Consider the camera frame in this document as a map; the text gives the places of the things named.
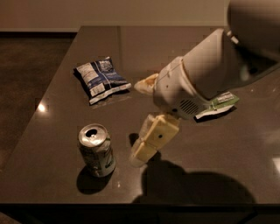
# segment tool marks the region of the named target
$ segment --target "blue snack bag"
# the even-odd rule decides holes
[[[131,84],[116,72],[110,57],[78,66],[74,73],[87,92],[90,105],[131,87]]]

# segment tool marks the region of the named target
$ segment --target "can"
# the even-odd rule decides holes
[[[98,178],[109,175],[116,167],[110,135],[100,124],[84,127],[78,136],[80,153],[89,172]]]

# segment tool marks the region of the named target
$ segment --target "floor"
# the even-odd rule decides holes
[[[75,33],[0,32],[0,175]],[[0,223],[18,223],[0,213]]]

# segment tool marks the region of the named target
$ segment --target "gray tabletop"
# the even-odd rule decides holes
[[[279,70],[232,92],[232,112],[204,122],[187,120],[146,166],[133,168],[131,142],[145,117],[157,112],[133,88],[94,106],[73,69],[110,56],[132,85],[185,55],[214,27],[82,27],[42,104],[30,120],[4,173],[2,203],[280,203]],[[111,135],[116,168],[106,178],[85,169],[77,136],[100,123]]]

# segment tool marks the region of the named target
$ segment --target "wall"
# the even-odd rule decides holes
[[[77,32],[81,25],[226,25],[229,0],[1,0],[0,32]]]

